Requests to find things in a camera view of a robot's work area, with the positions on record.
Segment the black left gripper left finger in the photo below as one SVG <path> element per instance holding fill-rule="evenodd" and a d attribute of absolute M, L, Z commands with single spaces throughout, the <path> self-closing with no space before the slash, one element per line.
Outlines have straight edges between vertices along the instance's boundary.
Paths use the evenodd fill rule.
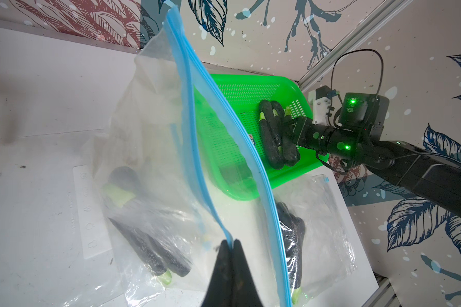
<path fill-rule="evenodd" d="M 211 280 L 201 307 L 230 306 L 232 302 L 232 252 L 226 240 L 220 244 Z"/>

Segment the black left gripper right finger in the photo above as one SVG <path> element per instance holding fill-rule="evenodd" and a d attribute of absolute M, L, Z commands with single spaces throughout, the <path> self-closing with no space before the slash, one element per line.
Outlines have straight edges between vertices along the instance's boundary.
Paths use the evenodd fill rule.
<path fill-rule="evenodd" d="M 239 240 L 235 240 L 233 244 L 232 265 L 232 306 L 263 307 L 252 279 L 243 246 Z"/>

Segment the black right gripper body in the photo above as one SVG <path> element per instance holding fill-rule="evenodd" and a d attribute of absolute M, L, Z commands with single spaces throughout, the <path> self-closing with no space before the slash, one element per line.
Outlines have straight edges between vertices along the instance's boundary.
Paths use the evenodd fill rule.
<path fill-rule="evenodd" d="M 286 133 L 292 143 L 320 154 L 352 154 L 353 132 L 330 125 L 314 124 L 306 116 L 286 123 Z"/>

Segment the dark eggplant green stem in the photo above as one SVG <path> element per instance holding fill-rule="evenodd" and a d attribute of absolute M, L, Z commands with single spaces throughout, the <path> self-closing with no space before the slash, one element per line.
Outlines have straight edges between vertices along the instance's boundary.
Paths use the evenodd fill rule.
<path fill-rule="evenodd" d="M 302 291 L 302 248 L 306 234 L 306 225 L 302 218 L 295 216 L 283 202 L 275 203 L 279 216 L 280 229 L 286 252 L 291 300 L 297 304 Z"/>

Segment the small clear zip-top bag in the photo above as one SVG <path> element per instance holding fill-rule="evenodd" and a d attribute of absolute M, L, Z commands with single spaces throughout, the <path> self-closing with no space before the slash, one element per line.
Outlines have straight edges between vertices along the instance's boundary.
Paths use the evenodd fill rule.
<path fill-rule="evenodd" d="M 297 304 L 308 301 L 356 269 L 356 257 L 325 175 L 302 175 L 274 189 L 283 202 L 302 218 L 306 234 L 302 248 L 302 283 Z"/>

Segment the large clear zip-top bag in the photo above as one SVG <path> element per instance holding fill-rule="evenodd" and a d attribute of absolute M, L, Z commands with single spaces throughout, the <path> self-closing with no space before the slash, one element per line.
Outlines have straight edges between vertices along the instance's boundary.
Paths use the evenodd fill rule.
<path fill-rule="evenodd" d="M 136 56 L 134 77 L 111 115 L 108 130 L 91 141 L 92 177 L 110 232 L 128 306 L 145 306 L 175 288 L 207 292 L 220 244 L 239 240 L 263 306 L 291 306 L 284 241 L 270 181 L 244 126 L 198 59 L 179 9 L 164 4 L 161 31 Z M 198 144 L 195 93 L 225 125 L 246 160 L 258 198 L 238 201 L 212 182 Z M 165 285 L 144 267 L 108 219 L 102 187 L 117 167 L 139 176 L 149 197 L 171 212 L 174 234 L 192 263 L 185 277 Z"/>

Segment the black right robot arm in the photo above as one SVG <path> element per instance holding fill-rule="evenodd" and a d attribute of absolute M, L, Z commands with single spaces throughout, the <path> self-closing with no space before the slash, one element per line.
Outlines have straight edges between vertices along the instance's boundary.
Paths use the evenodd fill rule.
<path fill-rule="evenodd" d="M 347 93 L 336 114 L 339 126 L 315 124 L 306 116 L 282 126 L 293 144 L 317 157 L 339 157 L 339 174 L 365 165 L 386 182 L 461 217 L 461 162 L 404 141 L 382 141 L 388 107 L 389 99 L 378 94 Z"/>

